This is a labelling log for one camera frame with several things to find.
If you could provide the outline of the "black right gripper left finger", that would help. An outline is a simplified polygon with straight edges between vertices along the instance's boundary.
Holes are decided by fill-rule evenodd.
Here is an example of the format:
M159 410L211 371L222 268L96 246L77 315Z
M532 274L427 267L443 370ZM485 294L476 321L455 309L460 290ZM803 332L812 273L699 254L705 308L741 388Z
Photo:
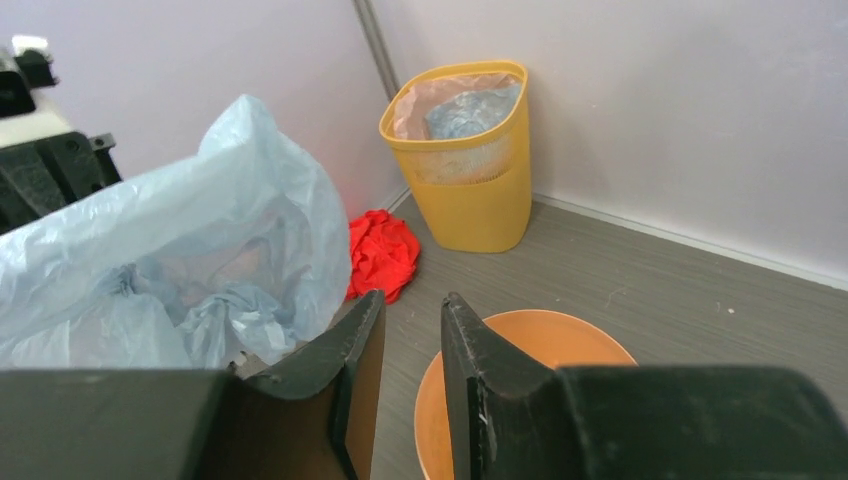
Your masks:
M373 290L249 377L227 370L1 376L5 479L366 479L385 343Z

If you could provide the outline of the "yellow mesh trash bin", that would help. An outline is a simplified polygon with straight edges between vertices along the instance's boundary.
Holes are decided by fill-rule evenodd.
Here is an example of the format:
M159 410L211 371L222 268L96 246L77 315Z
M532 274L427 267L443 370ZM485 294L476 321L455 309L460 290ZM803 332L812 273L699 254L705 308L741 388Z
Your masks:
M508 60L446 65L409 80L378 130L438 245L499 253L524 236L532 205L527 69ZM431 139L425 113L468 90L519 87L506 118L457 139Z

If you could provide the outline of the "orange round trash bin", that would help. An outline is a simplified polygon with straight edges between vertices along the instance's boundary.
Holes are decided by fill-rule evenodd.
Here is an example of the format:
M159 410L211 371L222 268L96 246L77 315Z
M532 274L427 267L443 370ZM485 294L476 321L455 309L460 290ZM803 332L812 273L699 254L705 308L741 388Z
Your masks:
M577 317L548 310L516 310L484 320L498 335L549 368L573 365L634 365L636 360L613 337ZM436 355L416 397L414 437L426 479L452 479L443 361Z

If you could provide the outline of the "light blue trash bag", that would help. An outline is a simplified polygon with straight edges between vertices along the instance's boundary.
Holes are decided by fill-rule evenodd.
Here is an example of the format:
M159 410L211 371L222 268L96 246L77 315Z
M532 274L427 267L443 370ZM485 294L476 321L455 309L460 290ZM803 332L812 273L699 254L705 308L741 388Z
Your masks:
M257 98L193 157L1 239L1 365L268 364L325 331L351 275L343 202Z

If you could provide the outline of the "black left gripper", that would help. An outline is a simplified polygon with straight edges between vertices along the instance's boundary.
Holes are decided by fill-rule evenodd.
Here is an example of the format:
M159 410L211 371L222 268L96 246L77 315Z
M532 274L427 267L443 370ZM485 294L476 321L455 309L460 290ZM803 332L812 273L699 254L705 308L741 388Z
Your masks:
M34 222L122 181L110 134L74 131L1 149L1 232Z

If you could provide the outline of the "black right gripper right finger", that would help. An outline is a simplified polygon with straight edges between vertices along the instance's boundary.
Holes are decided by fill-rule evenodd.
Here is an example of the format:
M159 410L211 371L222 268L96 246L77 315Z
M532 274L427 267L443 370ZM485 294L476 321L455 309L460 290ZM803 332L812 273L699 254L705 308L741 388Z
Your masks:
M847 430L806 376L752 366L550 368L458 294L441 307L458 479L843 479Z

